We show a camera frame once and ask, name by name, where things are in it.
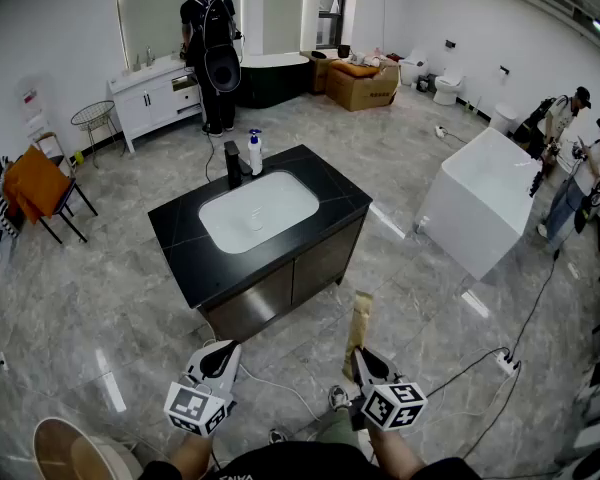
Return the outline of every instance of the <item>cabinet drawer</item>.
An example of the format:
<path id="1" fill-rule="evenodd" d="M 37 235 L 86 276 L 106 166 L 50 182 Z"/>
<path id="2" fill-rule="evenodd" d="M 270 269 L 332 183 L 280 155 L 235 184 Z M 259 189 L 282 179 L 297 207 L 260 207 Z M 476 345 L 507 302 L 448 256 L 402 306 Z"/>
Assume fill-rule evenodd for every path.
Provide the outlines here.
<path id="1" fill-rule="evenodd" d="M 198 93 L 198 86 L 193 85 L 186 89 L 173 92 L 176 95 L 176 109 L 182 110 L 183 108 L 191 107 L 200 103 L 200 95 Z"/>
<path id="2" fill-rule="evenodd" d="M 293 304 L 301 304 L 342 275 L 355 246 L 363 219 L 355 220 L 295 259 Z"/>
<path id="3" fill-rule="evenodd" d="M 254 284 L 233 299 L 212 309 L 207 320 L 225 340 L 245 341 L 291 307 L 293 262 Z"/>

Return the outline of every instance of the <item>cabinet door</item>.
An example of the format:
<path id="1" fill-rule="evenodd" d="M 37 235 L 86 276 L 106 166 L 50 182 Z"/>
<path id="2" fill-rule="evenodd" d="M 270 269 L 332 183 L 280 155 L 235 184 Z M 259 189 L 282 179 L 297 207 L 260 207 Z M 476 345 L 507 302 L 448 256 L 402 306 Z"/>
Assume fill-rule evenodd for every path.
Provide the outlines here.
<path id="1" fill-rule="evenodd" d="M 178 115 L 176 110 L 176 97 L 173 94 L 171 82 L 147 91 L 149 98 L 149 112 L 151 122 L 155 126 L 163 121 L 173 119 Z"/>
<path id="2" fill-rule="evenodd" d="M 122 122 L 122 129 L 131 138 L 142 135 L 151 127 L 149 103 L 144 91 L 127 96 L 120 103 L 116 103 L 116 107 Z"/>
<path id="3" fill-rule="evenodd" d="M 360 218 L 295 259 L 293 304 L 301 304 L 344 273 L 362 225 Z"/>
<path id="4" fill-rule="evenodd" d="M 276 316 L 291 309 L 292 277 L 291 261 L 248 290 L 208 311 L 207 319 L 222 339 L 248 340 Z"/>

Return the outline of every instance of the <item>faucet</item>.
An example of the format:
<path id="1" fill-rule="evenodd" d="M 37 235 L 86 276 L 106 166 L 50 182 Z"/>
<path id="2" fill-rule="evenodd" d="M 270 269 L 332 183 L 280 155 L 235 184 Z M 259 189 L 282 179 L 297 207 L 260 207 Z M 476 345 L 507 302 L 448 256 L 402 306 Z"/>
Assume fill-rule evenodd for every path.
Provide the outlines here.
<path id="1" fill-rule="evenodd" d="M 229 190 L 231 190 L 239 187 L 242 184 L 242 177 L 249 176 L 253 170 L 240 158 L 240 150 L 232 140 L 224 143 L 224 158 L 227 162 Z"/>
<path id="2" fill-rule="evenodd" d="M 151 47 L 147 46 L 147 67 L 151 66 L 155 60 L 155 57 L 151 58 Z"/>

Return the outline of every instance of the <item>black countertop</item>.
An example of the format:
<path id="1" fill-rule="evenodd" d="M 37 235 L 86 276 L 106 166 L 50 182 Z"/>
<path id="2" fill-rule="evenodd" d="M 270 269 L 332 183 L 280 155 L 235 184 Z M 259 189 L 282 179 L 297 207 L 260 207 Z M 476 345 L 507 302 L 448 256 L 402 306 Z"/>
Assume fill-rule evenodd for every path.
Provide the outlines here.
<path id="1" fill-rule="evenodd" d="M 372 199 L 306 146 L 296 146 L 263 160 L 262 177 L 287 171 L 320 201 L 308 219 L 241 254 L 221 251 L 198 217 L 201 206 L 229 191 L 223 176 L 149 212 L 162 251 L 190 307 L 209 311 L 244 291 L 363 215 Z M 250 183 L 246 177 L 243 184 Z"/>

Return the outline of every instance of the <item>window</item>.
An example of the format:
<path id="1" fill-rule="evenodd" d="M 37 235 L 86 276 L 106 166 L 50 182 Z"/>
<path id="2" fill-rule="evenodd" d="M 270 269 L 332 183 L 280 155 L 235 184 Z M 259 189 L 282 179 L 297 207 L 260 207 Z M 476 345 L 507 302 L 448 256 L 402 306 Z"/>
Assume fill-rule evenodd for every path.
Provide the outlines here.
<path id="1" fill-rule="evenodd" d="M 335 48 L 342 38 L 344 0 L 320 0 L 318 13 L 318 48 Z"/>

